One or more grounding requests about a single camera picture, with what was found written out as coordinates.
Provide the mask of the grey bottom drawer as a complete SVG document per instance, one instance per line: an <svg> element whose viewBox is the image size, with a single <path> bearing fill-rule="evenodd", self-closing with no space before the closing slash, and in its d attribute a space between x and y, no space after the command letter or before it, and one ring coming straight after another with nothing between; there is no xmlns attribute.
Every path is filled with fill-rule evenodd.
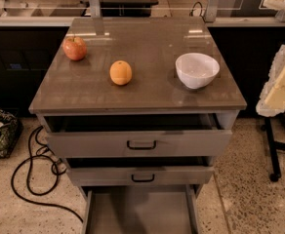
<svg viewBox="0 0 285 234"><path fill-rule="evenodd" d="M190 185L94 187L82 234L202 234Z"/></svg>

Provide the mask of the grey drawer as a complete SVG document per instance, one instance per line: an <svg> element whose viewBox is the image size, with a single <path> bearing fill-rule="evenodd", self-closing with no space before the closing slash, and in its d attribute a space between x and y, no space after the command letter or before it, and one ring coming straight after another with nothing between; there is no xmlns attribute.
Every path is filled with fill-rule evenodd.
<svg viewBox="0 0 285 234"><path fill-rule="evenodd" d="M49 133L49 147L64 158L218 156L231 130Z"/></svg>
<svg viewBox="0 0 285 234"><path fill-rule="evenodd" d="M94 187L82 234L202 234L190 185Z"/></svg>
<svg viewBox="0 0 285 234"><path fill-rule="evenodd" d="M203 157L68 158L67 165L79 186L203 184L214 171Z"/></svg>

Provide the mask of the grey drawer cabinet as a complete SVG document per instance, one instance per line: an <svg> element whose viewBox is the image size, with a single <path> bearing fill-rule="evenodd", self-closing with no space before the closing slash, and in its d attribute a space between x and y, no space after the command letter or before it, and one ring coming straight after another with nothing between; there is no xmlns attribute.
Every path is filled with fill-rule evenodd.
<svg viewBox="0 0 285 234"><path fill-rule="evenodd" d="M49 133L231 130L246 102L208 28L199 18L75 19L69 35L85 39L88 55L57 52L29 110ZM176 60L187 53L215 59L220 72L207 86L189 89ZM118 60L131 81L112 82Z"/></svg>

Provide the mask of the grey middle drawer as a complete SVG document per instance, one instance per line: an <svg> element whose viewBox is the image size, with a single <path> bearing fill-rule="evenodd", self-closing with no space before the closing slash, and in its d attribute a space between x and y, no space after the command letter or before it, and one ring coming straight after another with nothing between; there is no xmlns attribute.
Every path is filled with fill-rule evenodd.
<svg viewBox="0 0 285 234"><path fill-rule="evenodd" d="M67 165L79 186L203 184L214 171L203 157L68 158Z"/></svg>

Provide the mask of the grey top drawer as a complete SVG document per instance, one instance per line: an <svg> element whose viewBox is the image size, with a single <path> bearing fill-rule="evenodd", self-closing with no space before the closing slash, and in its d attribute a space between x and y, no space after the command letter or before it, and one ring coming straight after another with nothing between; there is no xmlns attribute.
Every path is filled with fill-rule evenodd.
<svg viewBox="0 0 285 234"><path fill-rule="evenodd" d="M64 158L218 156L231 130L49 133L49 147Z"/></svg>

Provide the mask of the black stand leg with caster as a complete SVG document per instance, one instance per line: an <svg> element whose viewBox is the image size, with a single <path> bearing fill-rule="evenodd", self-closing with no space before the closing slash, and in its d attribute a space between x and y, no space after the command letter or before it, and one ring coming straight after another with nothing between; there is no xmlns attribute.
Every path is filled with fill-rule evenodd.
<svg viewBox="0 0 285 234"><path fill-rule="evenodd" d="M261 126L261 130L266 132L268 150L270 153L272 173L269 175L269 179L272 182L277 182L281 178L281 170L278 159L278 150L285 151L285 142L276 141L274 139L271 121L269 118L264 118L264 124Z"/></svg>

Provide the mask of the white ceramic bowl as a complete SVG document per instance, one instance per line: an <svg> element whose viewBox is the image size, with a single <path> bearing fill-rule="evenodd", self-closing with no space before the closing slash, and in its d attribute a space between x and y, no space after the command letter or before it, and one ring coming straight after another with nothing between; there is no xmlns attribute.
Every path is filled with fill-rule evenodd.
<svg viewBox="0 0 285 234"><path fill-rule="evenodd" d="M214 80L220 72L220 65L205 54L187 53L177 58L176 72L186 87L200 89Z"/></svg>

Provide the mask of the orange fruit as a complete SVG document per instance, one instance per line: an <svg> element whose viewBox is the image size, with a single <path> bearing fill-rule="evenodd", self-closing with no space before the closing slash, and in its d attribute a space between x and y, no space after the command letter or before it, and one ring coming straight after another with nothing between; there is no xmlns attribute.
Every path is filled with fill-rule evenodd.
<svg viewBox="0 0 285 234"><path fill-rule="evenodd" d="M110 67L109 75L114 84L123 86L131 81L132 68L127 61L118 60Z"/></svg>

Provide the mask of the red apple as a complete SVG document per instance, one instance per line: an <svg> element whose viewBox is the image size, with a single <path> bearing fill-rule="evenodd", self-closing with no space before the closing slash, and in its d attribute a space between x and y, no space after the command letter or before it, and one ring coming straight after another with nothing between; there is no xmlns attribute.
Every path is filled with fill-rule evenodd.
<svg viewBox="0 0 285 234"><path fill-rule="evenodd" d="M62 43L65 55L71 60L81 60L87 54L85 41L78 36L66 37Z"/></svg>

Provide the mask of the green patterned basket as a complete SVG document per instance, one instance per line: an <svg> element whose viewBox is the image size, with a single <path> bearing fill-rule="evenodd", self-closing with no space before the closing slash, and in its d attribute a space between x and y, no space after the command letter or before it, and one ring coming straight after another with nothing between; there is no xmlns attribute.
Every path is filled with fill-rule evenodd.
<svg viewBox="0 0 285 234"><path fill-rule="evenodd" d="M0 158L11 155L21 131L21 121L14 114L0 109Z"/></svg>

